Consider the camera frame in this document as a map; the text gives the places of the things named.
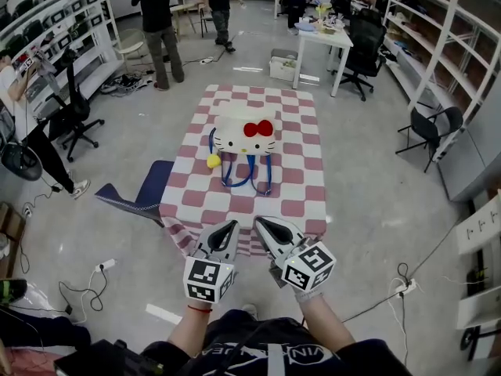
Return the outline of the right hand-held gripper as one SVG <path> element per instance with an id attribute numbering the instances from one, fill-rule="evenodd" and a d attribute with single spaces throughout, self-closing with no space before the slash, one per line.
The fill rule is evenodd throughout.
<path id="1" fill-rule="evenodd" d="M 303 239 L 305 235 L 292 222 L 270 216 L 257 216 L 254 231 L 274 258 L 269 272 L 279 287 L 289 284 L 310 292 L 329 279 L 337 260 L 322 241 Z M 295 245 L 290 250 L 279 252 L 281 246 L 291 244 Z"/>

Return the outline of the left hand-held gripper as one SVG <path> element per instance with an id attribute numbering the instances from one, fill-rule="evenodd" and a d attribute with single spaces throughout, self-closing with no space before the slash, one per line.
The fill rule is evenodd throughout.
<path id="1" fill-rule="evenodd" d="M 183 287 L 187 298 L 219 303 L 234 284 L 240 224 L 228 220 L 200 234 L 193 253 L 186 257 Z"/>

